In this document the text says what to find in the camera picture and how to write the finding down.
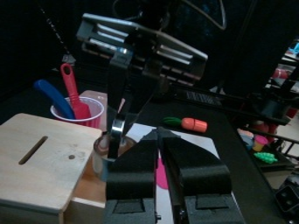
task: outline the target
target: light-colored wood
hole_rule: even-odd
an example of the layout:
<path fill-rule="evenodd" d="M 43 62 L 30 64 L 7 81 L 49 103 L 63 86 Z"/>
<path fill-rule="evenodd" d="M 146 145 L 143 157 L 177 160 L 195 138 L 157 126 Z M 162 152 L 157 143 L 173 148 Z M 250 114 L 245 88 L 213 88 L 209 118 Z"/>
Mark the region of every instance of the light-colored wood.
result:
<path fill-rule="evenodd" d="M 42 137 L 45 144 L 19 164 Z M 19 114 L 0 126 L 0 205 L 62 214 L 101 130 Z"/>
<path fill-rule="evenodd" d="M 65 213 L 66 224 L 103 223 L 105 203 L 74 198 Z"/>

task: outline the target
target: red object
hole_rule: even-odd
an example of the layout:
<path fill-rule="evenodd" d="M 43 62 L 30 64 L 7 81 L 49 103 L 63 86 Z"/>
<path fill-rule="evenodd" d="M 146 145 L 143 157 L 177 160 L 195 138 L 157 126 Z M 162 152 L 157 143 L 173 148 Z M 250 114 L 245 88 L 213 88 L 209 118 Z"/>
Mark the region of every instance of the red object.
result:
<path fill-rule="evenodd" d="M 163 164 L 163 160 L 161 158 L 158 159 L 158 168 L 155 170 L 155 174 L 157 174 L 157 184 L 163 189 L 169 189 L 167 177 L 166 177 L 166 172 L 165 172 L 165 164 Z"/>
<path fill-rule="evenodd" d="M 71 64 L 65 63 L 61 66 L 61 73 L 65 80 L 66 87 L 70 93 L 70 104 L 74 110 L 77 119 L 87 119 L 91 117 L 90 105 L 81 101 L 79 91 L 73 72 Z"/>
<path fill-rule="evenodd" d="M 209 124 L 205 121 L 186 117 L 182 119 L 182 127 L 187 130 L 194 130 L 203 133 L 209 128 Z"/>
<path fill-rule="evenodd" d="M 273 78 L 287 79 L 287 77 L 289 77 L 287 71 L 285 69 L 278 68 L 275 70 Z"/>

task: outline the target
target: orange object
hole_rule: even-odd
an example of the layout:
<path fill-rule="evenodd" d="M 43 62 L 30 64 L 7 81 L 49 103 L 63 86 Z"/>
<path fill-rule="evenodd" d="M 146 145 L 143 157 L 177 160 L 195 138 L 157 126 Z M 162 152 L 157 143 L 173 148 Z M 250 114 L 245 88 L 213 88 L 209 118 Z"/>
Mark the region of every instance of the orange object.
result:
<path fill-rule="evenodd" d="M 205 121 L 186 117 L 182 119 L 182 127 L 187 130 L 194 130 L 203 133 L 209 128 L 209 124 Z"/>

